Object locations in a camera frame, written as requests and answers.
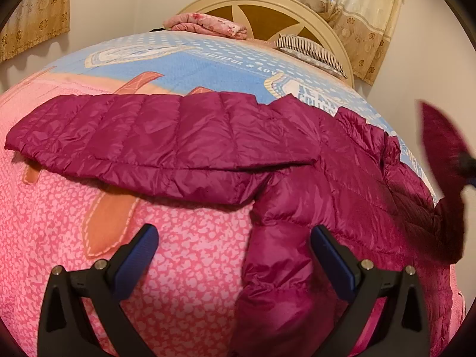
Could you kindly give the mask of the magenta quilted down jacket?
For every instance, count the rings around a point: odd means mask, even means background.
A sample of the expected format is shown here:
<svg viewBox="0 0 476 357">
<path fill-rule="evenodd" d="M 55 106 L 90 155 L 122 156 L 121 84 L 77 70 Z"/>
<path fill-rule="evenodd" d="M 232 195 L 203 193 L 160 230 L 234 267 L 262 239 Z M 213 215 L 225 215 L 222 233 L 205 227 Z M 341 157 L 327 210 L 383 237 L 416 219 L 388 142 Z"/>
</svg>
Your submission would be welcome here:
<svg viewBox="0 0 476 357">
<path fill-rule="evenodd" d="M 380 266 L 413 262 L 437 356 L 450 341 L 450 267 L 463 253 L 469 176 L 458 132 L 434 107 L 422 115 L 440 201 L 401 161 L 395 137 L 349 109 L 329 115 L 290 95 L 268 105 L 225 92 L 66 95 L 15 124 L 6 149 L 154 198 L 250 205 L 238 356 L 303 356 L 330 331 L 338 302 L 311 263 L 317 225 Z"/>
</svg>

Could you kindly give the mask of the pink and blue bedspread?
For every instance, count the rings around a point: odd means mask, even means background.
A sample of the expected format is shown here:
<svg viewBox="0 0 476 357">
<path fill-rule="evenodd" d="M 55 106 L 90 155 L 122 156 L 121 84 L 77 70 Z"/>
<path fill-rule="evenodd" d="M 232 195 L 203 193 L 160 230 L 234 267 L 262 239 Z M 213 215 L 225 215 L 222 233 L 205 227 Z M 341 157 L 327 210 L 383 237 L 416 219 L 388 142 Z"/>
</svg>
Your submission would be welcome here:
<svg viewBox="0 0 476 357">
<path fill-rule="evenodd" d="M 154 32 L 63 57 L 1 96 L 1 320 L 27 355 L 37 353 L 41 306 L 52 269 L 61 265 L 80 270 L 98 259 L 111 259 L 150 223 L 159 232 L 159 247 L 122 303 L 132 325 L 153 356 L 238 356 L 231 342 L 252 229 L 250 205 L 154 198 L 97 179 L 51 172 L 6 149 L 10 129 L 57 97 L 208 92 L 244 93 L 264 105 L 290 95 L 329 115 L 349 109 L 395 137 L 401 161 L 421 179 L 397 135 L 361 95 L 334 76 L 273 49 L 208 35 Z M 324 340 L 346 303 L 312 250 L 311 263 L 338 302 Z M 464 317 L 452 266 L 450 339 Z"/>
</svg>

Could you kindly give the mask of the beige floral curtain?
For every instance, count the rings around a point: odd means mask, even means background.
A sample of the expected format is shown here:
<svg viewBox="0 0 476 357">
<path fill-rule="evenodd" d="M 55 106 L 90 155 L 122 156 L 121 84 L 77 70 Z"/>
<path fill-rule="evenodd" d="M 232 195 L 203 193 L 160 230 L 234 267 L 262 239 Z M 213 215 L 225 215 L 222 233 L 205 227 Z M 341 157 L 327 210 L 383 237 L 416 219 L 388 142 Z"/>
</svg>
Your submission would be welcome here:
<svg viewBox="0 0 476 357">
<path fill-rule="evenodd" d="M 296 0 L 338 35 L 353 75 L 374 85 L 394 34 L 403 0 Z"/>
</svg>

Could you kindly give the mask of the striped pillow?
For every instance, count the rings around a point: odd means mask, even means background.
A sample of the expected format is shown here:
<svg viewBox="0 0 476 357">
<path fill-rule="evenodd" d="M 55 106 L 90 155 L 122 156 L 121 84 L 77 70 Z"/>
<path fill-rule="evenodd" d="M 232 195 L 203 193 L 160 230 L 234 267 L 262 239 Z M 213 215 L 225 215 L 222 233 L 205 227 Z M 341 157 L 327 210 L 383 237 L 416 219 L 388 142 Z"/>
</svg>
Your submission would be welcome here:
<svg viewBox="0 0 476 357">
<path fill-rule="evenodd" d="M 279 35 L 273 46 L 280 52 L 322 69 L 335 77 L 343 80 L 348 79 L 336 56 L 313 40 L 297 35 Z"/>
</svg>

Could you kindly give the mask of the cream wooden headboard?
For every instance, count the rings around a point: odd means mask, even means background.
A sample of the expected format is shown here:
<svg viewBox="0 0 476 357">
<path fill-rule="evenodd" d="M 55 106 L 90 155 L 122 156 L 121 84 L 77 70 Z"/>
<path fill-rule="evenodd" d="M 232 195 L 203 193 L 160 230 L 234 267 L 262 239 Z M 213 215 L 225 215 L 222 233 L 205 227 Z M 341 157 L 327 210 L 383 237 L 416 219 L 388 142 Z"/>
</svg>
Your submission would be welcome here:
<svg viewBox="0 0 476 357">
<path fill-rule="evenodd" d="M 229 19 L 247 28 L 250 39 L 273 43 L 279 35 L 298 35 L 332 52 L 354 86 L 351 62 L 338 35 L 311 8 L 296 0 L 196 0 L 181 10 Z"/>
</svg>

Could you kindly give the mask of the folded pink floral blanket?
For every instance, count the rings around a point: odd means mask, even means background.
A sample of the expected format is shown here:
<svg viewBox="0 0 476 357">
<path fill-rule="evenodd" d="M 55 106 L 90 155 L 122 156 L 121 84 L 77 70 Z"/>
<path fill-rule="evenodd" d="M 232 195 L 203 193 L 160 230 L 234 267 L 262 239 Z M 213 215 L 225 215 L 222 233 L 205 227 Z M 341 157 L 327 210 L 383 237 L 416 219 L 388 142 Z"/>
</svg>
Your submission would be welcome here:
<svg viewBox="0 0 476 357">
<path fill-rule="evenodd" d="M 241 24 L 213 15 L 187 12 L 175 15 L 163 23 L 165 30 L 192 32 L 234 40 L 246 40 L 247 28 Z"/>
</svg>

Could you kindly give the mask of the beige left window curtain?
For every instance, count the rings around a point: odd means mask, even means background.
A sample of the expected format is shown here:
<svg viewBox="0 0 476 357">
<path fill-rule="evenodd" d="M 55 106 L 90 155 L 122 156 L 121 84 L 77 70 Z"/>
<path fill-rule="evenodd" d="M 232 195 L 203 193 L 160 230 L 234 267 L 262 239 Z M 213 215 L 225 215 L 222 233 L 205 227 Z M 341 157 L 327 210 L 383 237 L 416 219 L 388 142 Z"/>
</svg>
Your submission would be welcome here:
<svg viewBox="0 0 476 357">
<path fill-rule="evenodd" d="M 1 61 L 70 31 L 70 0 L 22 0 L 1 30 Z"/>
</svg>

